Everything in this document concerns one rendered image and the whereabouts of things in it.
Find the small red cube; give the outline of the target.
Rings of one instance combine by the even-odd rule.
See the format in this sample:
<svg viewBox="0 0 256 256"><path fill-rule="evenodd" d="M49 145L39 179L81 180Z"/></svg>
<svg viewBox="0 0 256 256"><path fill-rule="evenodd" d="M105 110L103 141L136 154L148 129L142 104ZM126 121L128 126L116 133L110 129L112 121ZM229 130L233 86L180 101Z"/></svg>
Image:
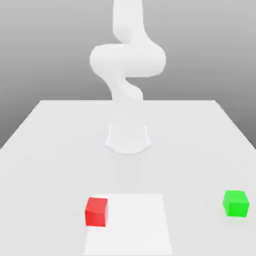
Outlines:
<svg viewBox="0 0 256 256"><path fill-rule="evenodd" d="M89 197L86 203L85 224L90 227L105 227L108 220L108 199Z"/></svg>

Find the small green cube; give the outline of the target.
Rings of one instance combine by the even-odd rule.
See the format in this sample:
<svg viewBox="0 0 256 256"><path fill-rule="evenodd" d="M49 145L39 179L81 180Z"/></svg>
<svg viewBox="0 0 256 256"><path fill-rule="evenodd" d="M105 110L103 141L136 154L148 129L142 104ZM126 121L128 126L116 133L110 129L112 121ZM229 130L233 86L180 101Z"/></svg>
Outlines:
<svg viewBox="0 0 256 256"><path fill-rule="evenodd" d="M228 217L245 218L250 202L243 190L226 190L223 197L223 207Z"/></svg>

